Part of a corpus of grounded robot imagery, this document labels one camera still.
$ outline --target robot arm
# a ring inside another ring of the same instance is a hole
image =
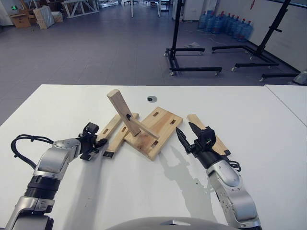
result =
[[[227,223],[238,229],[261,230],[256,206],[245,190],[241,175],[212,147],[216,142],[214,130],[201,130],[189,123],[198,139],[190,145],[183,132],[176,128],[178,138],[187,154],[193,153],[204,168],[221,203]]]
[[[64,177],[69,163],[82,154],[90,160],[92,152],[98,152],[106,139],[96,142],[99,127],[88,123],[78,138],[55,141],[41,157],[24,196],[20,197],[7,223],[6,230],[51,230],[53,219],[50,213],[54,196]]]

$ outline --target window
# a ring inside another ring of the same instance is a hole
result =
[[[283,3],[284,0],[268,0]],[[307,0],[291,0],[290,5],[307,8]]]

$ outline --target blue water bottle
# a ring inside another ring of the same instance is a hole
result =
[[[234,30],[234,33],[232,34],[232,37],[237,39],[244,26],[246,26],[245,18],[243,18],[241,23],[237,24],[236,29]]]
[[[214,20],[215,20],[214,12],[212,12],[212,14],[206,20],[204,31],[211,32]]]
[[[236,30],[236,26],[237,26],[238,23],[240,23],[239,16],[237,16],[237,18],[231,23],[230,30],[227,33],[228,35],[234,34],[234,31]]]
[[[253,32],[253,29],[254,28],[250,25],[249,21],[247,25],[242,28],[237,40],[239,42],[246,42],[249,39],[251,32]]]
[[[206,11],[203,13],[203,15],[200,16],[200,21],[198,22],[198,28],[204,29],[205,28],[205,22],[206,22]]]
[[[219,14],[218,17],[215,18],[212,27],[212,33],[220,34],[223,24],[224,24],[224,11],[221,14]]]
[[[225,31],[227,22],[228,22],[230,19],[231,19],[231,17],[230,17],[230,13],[229,13],[228,16],[224,19],[224,22],[223,22],[221,31]]]
[[[233,14],[231,16],[231,18],[227,21],[226,26],[225,26],[225,33],[228,34],[230,32],[231,29],[231,24],[232,22],[235,21],[235,15]]]

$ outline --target gray tile floor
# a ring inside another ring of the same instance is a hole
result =
[[[259,82],[261,74],[289,72],[285,65],[245,68],[232,73],[235,62],[248,62],[244,51],[211,54],[212,46],[236,44],[232,38],[197,30],[181,23],[178,47],[197,42],[203,56],[178,55],[182,66],[221,66],[223,71],[183,72],[170,76],[166,47],[171,47],[171,12],[137,4],[104,8],[100,13],[65,19],[47,30],[38,25],[5,28],[0,32],[0,124],[41,84],[87,85],[216,85],[286,84],[290,79]]]

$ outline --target black cable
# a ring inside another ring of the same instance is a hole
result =
[[[238,172],[241,171],[241,166],[240,166],[239,162],[237,162],[237,161],[228,161],[228,163],[230,164],[231,167],[236,169]]]
[[[38,140],[38,141],[42,141],[48,144],[53,144],[53,141],[50,140],[49,138],[46,137],[41,137],[41,136],[31,136],[28,134],[21,134],[19,136],[17,136],[12,142],[11,142],[11,149],[13,151],[13,153],[15,154],[14,157],[18,157],[20,158],[22,161],[26,162],[27,164],[29,164],[33,169],[36,168],[36,164],[31,161],[29,158],[25,157],[24,155],[22,155],[16,148],[16,142],[18,140],[22,140],[22,139],[29,139],[31,140],[31,142],[33,142],[34,140]]]

